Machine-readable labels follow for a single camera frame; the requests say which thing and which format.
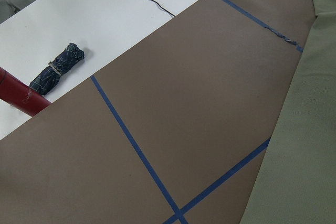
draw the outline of blue line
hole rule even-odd
[[[282,38],[283,40],[285,40],[285,42],[290,43],[294,46],[297,46],[297,50],[298,51],[303,51],[302,47],[298,46],[298,43],[294,40],[289,39],[288,37],[286,37],[285,35],[283,35],[282,33],[276,31],[275,29],[273,29],[272,27],[270,27],[269,25],[267,25],[266,23],[262,22],[260,19],[256,18],[255,16],[253,16],[251,13],[248,13],[247,11],[245,11],[244,9],[242,9],[241,7],[239,7],[238,5],[236,5],[235,3],[231,2],[230,0],[222,0],[224,1],[226,4],[228,4],[229,6],[231,6],[232,8],[236,9],[237,11],[239,11],[241,14],[245,15],[246,17],[248,17],[249,19],[253,20],[255,23],[259,24],[260,26],[262,26],[263,28],[266,28],[268,30],[270,30],[272,33],[274,33],[276,36]]]
[[[231,178],[235,173],[237,173],[240,169],[242,169],[245,165],[247,165],[252,159],[258,156],[263,150],[265,150],[269,144],[271,138],[263,142],[259,147],[257,147],[254,151],[248,154],[245,158],[243,158],[238,164],[232,167],[227,173],[225,173],[218,180],[213,182],[210,186],[208,186],[204,191],[202,191],[199,195],[197,195],[194,199],[192,199],[188,204],[186,204],[182,209],[182,214],[187,213],[190,209],[200,203],[205,197],[207,197],[210,193],[212,193],[215,189],[217,189],[221,184]],[[176,220],[176,217],[173,215],[164,224],[172,224]]]
[[[97,81],[97,79],[94,76],[91,76],[91,80],[95,84],[97,90],[99,91],[100,95],[104,99],[106,105],[109,107],[110,111],[114,115],[116,121],[119,123],[121,129],[123,130],[123,132],[126,135],[126,137],[128,138],[128,140],[130,141],[131,145],[133,146],[134,150],[138,154],[138,156],[141,159],[142,163],[145,165],[145,167],[147,168],[148,172],[150,173],[150,175],[152,176],[153,180],[155,181],[156,185],[158,186],[158,188],[162,192],[163,196],[165,197],[165,199],[167,200],[167,202],[169,203],[169,205],[173,209],[176,217],[180,220],[181,224],[188,224],[188,222],[186,221],[186,219],[182,215],[180,209],[178,208],[177,204],[175,203],[174,199],[169,194],[168,190],[165,188],[165,186],[162,183],[162,181],[160,180],[159,176],[156,174],[154,168],[152,167],[152,165],[149,163],[149,161],[146,158],[146,156],[141,151],[139,145],[137,144],[137,142],[133,138],[133,136],[130,133],[130,131],[127,129],[126,125],[124,124],[123,120],[121,119],[121,117],[119,116],[119,114],[115,110],[114,106],[110,102],[109,98],[107,97],[107,95],[103,91],[103,88],[100,86],[100,84]]]

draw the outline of green fabric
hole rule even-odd
[[[336,223],[336,0],[317,20],[240,224]]]

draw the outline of plaid umbrella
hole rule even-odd
[[[76,44],[70,43],[67,48],[49,63],[29,87],[40,95],[47,94],[59,82],[59,78],[67,73],[78,61],[84,59],[84,52]]]

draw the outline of folded umbrella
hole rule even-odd
[[[67,48],[49,63],[29,85],[40,95],[46,95],[59,82],[59,78],[67,73],[77,62],[84,59],[84,52],[76,44],[70,43]]]

